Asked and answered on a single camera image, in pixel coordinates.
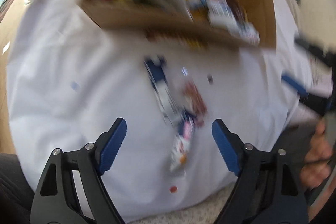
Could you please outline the person's right hand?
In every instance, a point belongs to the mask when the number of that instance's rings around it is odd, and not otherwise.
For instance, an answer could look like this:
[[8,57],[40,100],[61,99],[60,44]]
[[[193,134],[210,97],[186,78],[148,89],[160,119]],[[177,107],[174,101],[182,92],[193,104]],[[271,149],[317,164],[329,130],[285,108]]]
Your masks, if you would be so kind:
[[302,184],[310,189],[320,186],[331,174],[327,159],[333,155],[333,148],[326,140],[325,130],[325,120],[322,119],[310,141],[310,150],[305,157],[307,165],[303,166],[299,174]]

